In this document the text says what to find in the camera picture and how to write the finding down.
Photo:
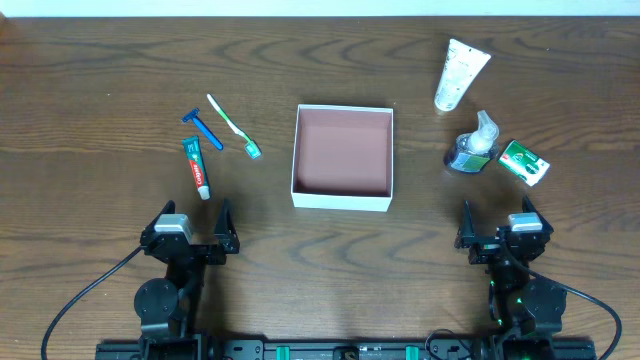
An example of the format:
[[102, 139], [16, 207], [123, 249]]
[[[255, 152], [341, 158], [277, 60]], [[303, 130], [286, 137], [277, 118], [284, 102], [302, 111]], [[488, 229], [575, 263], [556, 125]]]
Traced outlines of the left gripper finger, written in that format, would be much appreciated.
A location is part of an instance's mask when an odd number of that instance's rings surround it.
[[220, 244], [236, 244], [237, 232], [232, 220], [231, 203], [224, 199], [217, 223], [214, 227], [214, 236]]
[[159, 214], [156, 216], [155, 221], [158, 221], [162, 215], [165, 214], [174, 214], [175, 213], [175, 202], [173, 200], [169, 200]]

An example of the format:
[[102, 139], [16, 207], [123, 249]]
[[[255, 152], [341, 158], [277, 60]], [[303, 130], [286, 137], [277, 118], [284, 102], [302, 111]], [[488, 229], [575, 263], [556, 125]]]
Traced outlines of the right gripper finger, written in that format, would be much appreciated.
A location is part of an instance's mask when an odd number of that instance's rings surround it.
[[458, 236], [460, 238], [470, 238], [474, 236], [474, 225], [471, 215], [471, 209], [467, 200], [464, 201], [462, 223], [458, 230]]
[[521, 207], [522, 207], [522, 212], [523, 213], [536, 213], [536, 214], [538, 214], [538, 210], [533, 205], [532, 201], [530, 200], [530, 198], [527, 195], [525, 195], [522, 198]]

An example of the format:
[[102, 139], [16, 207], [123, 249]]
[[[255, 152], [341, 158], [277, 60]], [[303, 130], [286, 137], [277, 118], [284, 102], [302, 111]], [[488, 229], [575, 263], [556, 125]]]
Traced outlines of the green soap bar box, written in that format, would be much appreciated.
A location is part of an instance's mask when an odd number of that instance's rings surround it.
[[551, 165], [517, 140], [511, 141], [498, 158], [498, 163], [532, 187], [550, 169]]

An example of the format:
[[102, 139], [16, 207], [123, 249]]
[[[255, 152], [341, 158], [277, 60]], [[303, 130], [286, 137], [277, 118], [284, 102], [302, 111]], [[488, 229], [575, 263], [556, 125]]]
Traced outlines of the Colgate toothpaste tube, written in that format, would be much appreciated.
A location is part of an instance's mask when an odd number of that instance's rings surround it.
[[183, 139], [182, 145], [189, 161], [190, 169], [200, 198], [202, 200], [209, 200], [211, 197], [211, 191], [198, 136]]

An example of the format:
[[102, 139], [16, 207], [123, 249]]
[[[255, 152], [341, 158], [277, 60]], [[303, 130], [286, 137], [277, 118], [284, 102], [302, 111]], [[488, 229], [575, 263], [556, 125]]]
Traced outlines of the clear pump soap bottle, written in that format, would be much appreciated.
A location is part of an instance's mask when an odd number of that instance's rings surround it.
[[480, 173], [497, 156], [500, 134], [498, 125], [485, 111], [479, 111], [478, 128], [471, 133], [459, 135], [444, 157], [450, 169], [467, 174]]

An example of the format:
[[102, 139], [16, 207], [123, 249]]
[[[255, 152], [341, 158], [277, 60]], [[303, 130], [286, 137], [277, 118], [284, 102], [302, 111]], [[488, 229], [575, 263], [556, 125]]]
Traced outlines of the blue disposable razor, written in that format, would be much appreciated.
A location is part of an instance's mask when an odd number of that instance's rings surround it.
[[198, 108], [193, 108], [191, 111], [189, 111], [187, 114], [185, 114], [182, 117], [182, 122], [183, 123], [192, 122], [217, 150], [223, 151], [224, 150], [223, 143], [209, 129], [209, 127], [200, 119], [199, 112], [200, 110]]

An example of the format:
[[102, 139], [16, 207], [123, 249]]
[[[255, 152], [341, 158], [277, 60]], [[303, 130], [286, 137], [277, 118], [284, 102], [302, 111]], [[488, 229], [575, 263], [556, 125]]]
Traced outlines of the white lotion tube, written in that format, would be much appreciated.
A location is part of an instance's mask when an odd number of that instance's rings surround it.
[[492, 56], [456, 39], [449, 41], [443, 72], [434, 96], [437, 109], [455, 109]]

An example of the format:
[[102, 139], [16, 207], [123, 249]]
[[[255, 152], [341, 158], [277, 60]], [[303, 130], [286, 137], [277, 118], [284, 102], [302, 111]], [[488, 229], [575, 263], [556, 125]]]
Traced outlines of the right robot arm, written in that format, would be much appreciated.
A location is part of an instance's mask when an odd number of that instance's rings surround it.
[[493, 335], [471, 341], [472, 359], [552, 359], [552, 335], [562, 330], [567, 291], [533, 276], [530, 262], [545, 251], [554, 232], [527, 198], [522, 211], [494, 235], [479, 235], [471, 208], [464, 204], [454, 247], [469, 251], [471, 265], [485, 265], [490, 276], [489, 315], [499, 323]]

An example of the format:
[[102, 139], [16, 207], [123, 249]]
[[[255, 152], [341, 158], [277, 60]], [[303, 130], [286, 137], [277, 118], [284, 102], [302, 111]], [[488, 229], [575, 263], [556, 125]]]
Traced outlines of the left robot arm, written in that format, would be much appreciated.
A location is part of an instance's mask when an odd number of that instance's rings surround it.
[[216, 346], [195, 330], [195, 320], [209, 265], [224, 265], [237, 254], [240, 242], [231, 205], [224, 200], [214, 227], [214, 244], [194, 244], [185, 214], [175, 212], [170, 200], [144, 228], [140, 247], [145, 255], [167, 265], [162, 278], [145, 282], [134, 298], [141, 320], [141, 359], [214, 359]]

